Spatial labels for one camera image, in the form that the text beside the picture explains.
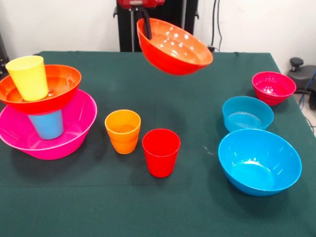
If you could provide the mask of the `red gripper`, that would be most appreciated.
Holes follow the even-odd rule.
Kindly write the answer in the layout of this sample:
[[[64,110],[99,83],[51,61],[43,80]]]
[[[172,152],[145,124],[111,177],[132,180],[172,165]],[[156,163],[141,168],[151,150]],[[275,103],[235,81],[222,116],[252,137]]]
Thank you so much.
[[[144,31],[147,39],[152,39],[152,30],[150,24],[150,16],[146,8],[157,7],[163,5],[165,0],[118,0],[118,4],[124,9],[137,7],[138,20],[144,20]]]

